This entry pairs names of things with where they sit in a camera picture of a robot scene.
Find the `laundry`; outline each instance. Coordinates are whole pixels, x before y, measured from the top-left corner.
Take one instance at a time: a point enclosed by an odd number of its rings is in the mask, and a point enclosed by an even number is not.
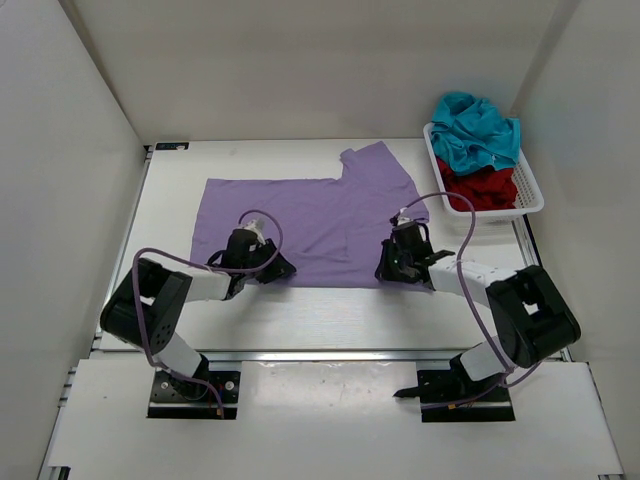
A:
[[[191,261],[204,263],[226,246],[229,232],[249,209],[272,214],[284,231],[282,253],[298,272],[295,287],[376,288],[374,272],[389,219],[418,197],[413,180],[383,142],[340,156],[339,179],[208,179],[193,233]],[[428,219],[422,202],[414,218]],[[275,227],[264,234],[277,242]]]
[[[457,175],[492,166],[513,168],[520,153],[520,121],[502,118],[488,99],[462,92],[444,95],[432,122],[431,143]]]
[[[513,168],[495,171],[493,167],[484,167],[470,175],[458,176],[440,158],[438,168],[447,192],[465,196],[476,210],[505,210],[514,208],[518,196],[518,187],[511,176]],[[469,206],[459,198],[449,198],[451,206],[460,212],[468,212]]]

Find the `red cloth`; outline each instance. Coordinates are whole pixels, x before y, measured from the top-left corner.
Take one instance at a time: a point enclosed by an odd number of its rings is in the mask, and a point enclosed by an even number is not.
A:
[[[495,171],[484,167],[470,175],[458,177],[439,158],[438,168],[447,192],[459,193],[467,197],[476,210],[505,210],[514,208],[518,188],[511,180],[513,168]],[[459,198],[449,197],[451,206],[459,212],[468,212],[469,207]]]

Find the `blue towel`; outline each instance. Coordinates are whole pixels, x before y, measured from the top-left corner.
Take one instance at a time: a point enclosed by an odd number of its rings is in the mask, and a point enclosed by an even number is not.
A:
[[[462,92],[440,99],[431,121],[433,151],[456,175],[487,165],[513,168],[520,153],[520,120],[502,118],[488,99]]]

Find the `gray wall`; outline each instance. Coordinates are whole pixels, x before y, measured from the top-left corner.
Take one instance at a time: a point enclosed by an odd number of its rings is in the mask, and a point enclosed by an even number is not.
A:
[[[557,0],[65,3],[150,143],[417,137],[452,89],[507,112]]]
[[[523,110],[531,218],[583,328],[622,464],[640,474],[640,2],[584,0]]]
[[[0,7],[0,478],[33,479],[144,152],[56,0]]]

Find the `purple cloth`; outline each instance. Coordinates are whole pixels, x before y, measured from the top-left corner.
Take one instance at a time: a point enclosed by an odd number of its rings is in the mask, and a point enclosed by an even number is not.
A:
[[[342,177],[308,180],[220,180],[204,189],[191,244],[191,261],[204,263],[226,247],[238,218],[258,208],[284,231],[282,254],[298,269],[295,287],[379,287],[374,272],[389,219],[418,197],[411,177],[383,142],[340,156]],[[414,218],[428,219],[422,202]],[[265,238],[278,232],[265,220]]]

